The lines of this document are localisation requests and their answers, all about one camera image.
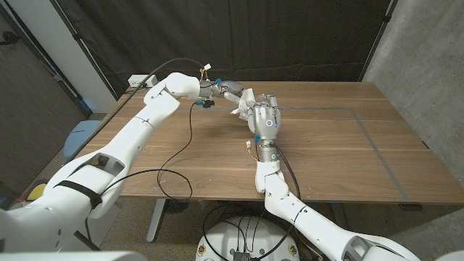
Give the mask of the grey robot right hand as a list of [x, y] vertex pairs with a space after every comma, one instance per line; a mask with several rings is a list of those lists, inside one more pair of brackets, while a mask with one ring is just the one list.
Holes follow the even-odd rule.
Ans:
[[275, 162], [278, 159], [276, 139], [281, 127], [281, 111], [276, 97], [260, 95], [259, 102], [249, 101], [249, 129], [255, 135], [255, 149], [260, 162]]

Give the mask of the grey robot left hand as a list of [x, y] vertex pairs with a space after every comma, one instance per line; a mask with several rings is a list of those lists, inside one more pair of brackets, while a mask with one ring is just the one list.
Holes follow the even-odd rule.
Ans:
[[244, 87], [236, 81], [211, 81], [203, 80], [200, 82], [199, 97], [212, 99], [213, 97], [225, 98], [226, 100], [238, 104]]

